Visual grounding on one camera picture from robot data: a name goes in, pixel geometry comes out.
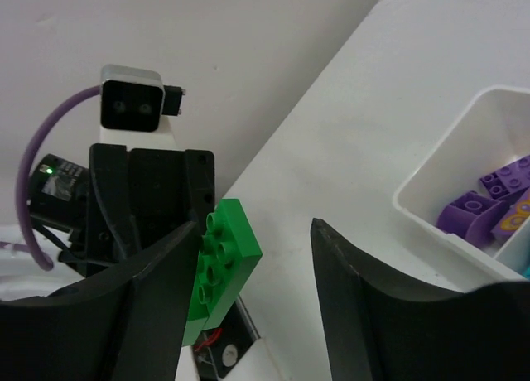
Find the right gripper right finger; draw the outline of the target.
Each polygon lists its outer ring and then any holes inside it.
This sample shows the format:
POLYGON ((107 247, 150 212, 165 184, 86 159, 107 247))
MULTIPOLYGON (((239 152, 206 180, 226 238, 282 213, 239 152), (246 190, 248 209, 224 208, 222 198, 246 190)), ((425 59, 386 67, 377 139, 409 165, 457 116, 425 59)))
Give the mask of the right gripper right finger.
POLYGON ((456 292, 398 271, 322 219, 311 250, 335 380, 526 380, 529 285, 456 292))

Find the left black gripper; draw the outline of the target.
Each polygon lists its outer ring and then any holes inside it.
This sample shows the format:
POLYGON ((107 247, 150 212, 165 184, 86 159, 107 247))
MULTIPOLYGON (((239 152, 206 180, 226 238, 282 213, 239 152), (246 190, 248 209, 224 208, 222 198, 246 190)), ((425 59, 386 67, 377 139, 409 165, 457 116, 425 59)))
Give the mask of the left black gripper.
POLYGON ((60 262, 89 277, 187 222, 204 233, 214 211, 214 153, 96 143, 87 167, 48 154, 31 175, 28 200, 38 231, 69 234, 60 262))

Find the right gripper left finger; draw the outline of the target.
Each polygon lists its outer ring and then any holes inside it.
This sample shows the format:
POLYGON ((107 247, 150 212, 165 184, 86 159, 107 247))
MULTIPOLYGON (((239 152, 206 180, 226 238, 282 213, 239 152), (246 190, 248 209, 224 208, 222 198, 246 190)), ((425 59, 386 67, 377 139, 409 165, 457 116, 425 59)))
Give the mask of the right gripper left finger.
POLYGON ((202 237, 189 222, 47 295, 1 304, 3 380, 173 380, 202 237))

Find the long green lego plate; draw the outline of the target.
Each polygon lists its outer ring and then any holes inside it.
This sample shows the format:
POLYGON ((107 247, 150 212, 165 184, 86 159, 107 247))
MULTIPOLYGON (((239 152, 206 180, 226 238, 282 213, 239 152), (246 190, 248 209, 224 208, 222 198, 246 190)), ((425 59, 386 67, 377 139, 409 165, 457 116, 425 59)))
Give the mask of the long green lego plate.
POLYGON ((262 255, 241 202, 222 199, 206 217, 184 346, 220 326, 262 255))

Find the purple curved lego brick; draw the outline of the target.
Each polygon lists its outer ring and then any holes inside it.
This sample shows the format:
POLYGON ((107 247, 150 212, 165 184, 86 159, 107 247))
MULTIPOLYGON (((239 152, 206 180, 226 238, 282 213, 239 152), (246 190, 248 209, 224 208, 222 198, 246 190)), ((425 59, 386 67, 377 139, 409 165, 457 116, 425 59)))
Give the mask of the purple curved lego brick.
POLYGON ((447 234, 457 235, 478 249, 484 249, 493 242, 492 229, 508 209, 507 202, 471 190, 444 207, 436 227, 447 234))

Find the purple lego plate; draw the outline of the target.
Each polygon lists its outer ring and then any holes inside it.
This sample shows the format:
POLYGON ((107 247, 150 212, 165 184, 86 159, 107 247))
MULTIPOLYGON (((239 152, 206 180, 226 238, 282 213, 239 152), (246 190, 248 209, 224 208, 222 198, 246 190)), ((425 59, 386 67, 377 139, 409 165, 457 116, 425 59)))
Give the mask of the purple lego plate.
POLYGON ((491 199, 512 205, 529 188, 529 156, 521 157, 479 178, 491 199))

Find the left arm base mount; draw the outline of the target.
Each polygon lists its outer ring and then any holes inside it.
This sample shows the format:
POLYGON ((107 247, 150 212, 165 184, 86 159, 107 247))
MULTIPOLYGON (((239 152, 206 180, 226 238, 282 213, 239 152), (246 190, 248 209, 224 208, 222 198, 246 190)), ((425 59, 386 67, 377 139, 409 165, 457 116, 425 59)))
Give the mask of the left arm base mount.
POLYGON ((259 339, 258 329, 238 297, 221 324, 202 331, 192 345, 199 380, 224 380, 259 339))

